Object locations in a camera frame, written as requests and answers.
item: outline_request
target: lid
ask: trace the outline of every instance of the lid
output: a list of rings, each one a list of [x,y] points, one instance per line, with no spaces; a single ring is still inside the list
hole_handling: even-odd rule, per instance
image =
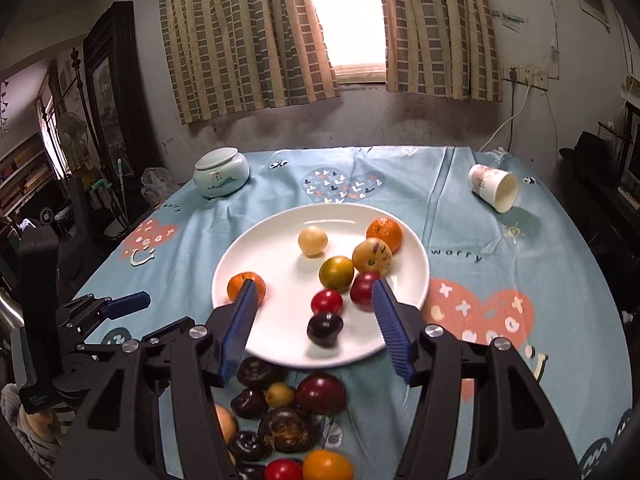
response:
[[[218,148],[204,155],[196,162],[196,170],[210,170],[230,161],[236,156],[237,148]]]

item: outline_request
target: white paper cup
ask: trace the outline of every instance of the white paper cup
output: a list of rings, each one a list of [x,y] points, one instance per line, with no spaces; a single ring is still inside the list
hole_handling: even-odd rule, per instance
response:
[[[509,171],[476,164],[466,178],[469,189],[498,213],[506,213],[518,196],[518,177]]]

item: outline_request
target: white ceramic jar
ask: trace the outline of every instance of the white ceramic jar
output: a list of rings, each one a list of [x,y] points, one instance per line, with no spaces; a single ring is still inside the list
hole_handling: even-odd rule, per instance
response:
[[[204,155],[193,171],[196,189],[205,198],[233,193],[249,179],[249,164],[236,148],[219,148]]]

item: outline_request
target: blue heart print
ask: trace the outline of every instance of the blue heart print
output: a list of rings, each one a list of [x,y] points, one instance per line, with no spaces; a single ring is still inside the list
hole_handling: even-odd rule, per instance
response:
[[[314,203],[360,202],[385,187],[385,175],[370,171],[348,178],[338,168],[318,168],[300,179],[300,187]]]

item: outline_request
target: metal screw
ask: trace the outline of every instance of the metal screw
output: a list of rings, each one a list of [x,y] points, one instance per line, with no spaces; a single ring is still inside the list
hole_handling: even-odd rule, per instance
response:
[[[204,325],[196,325],[189,329],[189,336],[193,339],[201,339],[207,335],[207,327]]]
[[[444,329],[440,325],[427,325],[424,328],[424,333],[429,337],[440,337],[444,334]]]
[[[140,343],[136,339],[129,339],[124,343],[122,343],[122,349],[127,354],[130,354],[131,352],[135,352],[139,346],[140,346]]]
[[[497,337],[494,339],[494,346],[498,350],[508,350],[509,348],[511,348],[511,341],[509,341],[505,337]]]

